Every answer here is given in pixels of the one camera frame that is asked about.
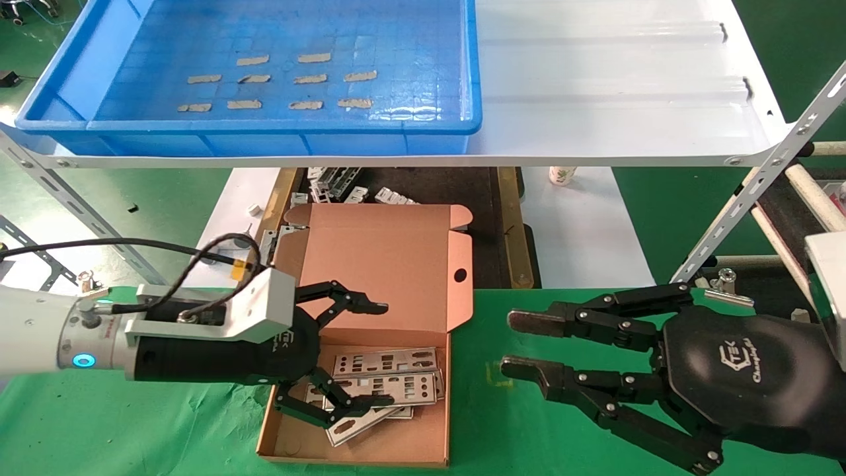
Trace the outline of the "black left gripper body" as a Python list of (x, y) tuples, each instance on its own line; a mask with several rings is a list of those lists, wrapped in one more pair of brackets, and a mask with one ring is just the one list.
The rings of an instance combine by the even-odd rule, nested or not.
[(230, 301), (192, 314), (186, 302), (135, 319), (135, 381), (277, 385), (317, 367), (320, 332), (293, 301)]

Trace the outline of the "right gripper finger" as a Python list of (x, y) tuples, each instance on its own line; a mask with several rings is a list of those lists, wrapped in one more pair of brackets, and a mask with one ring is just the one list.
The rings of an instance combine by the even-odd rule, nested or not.
[(535, 383), (544, 400), (579, 409), (602, 430), (688, 473), (710, 475), (723, 463), (722, 440), (716, 436), (690, 436), (632, 409), (632, 404), (667, 403), (667, 386), (656, 374), (575, 370), (511, 355), (502, 358), (500, 371)]
[(604, 294), (585, 302), (554, 301), (546, 311), (513, 309), (508, 325), (531, 335), (651, 349), (658, 343), (658, 328), (644, 317), (679, 313), (693, 303), (688, 284), (662, 284)]

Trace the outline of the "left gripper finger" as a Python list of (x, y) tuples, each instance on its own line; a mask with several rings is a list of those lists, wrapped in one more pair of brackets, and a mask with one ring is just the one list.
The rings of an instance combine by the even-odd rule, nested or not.
[(315, 389), (332, 403), (333, 410), (327, 411), (306, 403), (290, 395), (291, 389), (299, 383), (302, 377), (282, 380), (275, 385), (273, 391), (273, 407), (284, 415), (307, 422), (320, 428), (332, 428), (343, 418), (360, 418), (377, 407), (388, 407), (394, 404), (390, 395), (359, 395), (352, 397), (341, 385), (335, 382), (326, 370), (314, 367), (304, 375)]
[(298, 305), (324, 298), (332, 299), (334, 304), (314, 318), (318, 329), (327, 327), (343, 311), (354, 314), (383, 315), (389, 310), (389, 304), (371, 301), (365, 293), (349, 290), (335, 280), (299, 286), (294, 293), (294, 302)]

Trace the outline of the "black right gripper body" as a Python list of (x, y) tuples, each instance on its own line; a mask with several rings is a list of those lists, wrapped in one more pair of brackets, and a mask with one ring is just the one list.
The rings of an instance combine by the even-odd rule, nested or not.
[(815, 323), (695, 305), (662, 327), (660, 407), (694, 436), (844, 460), (844, 371)]

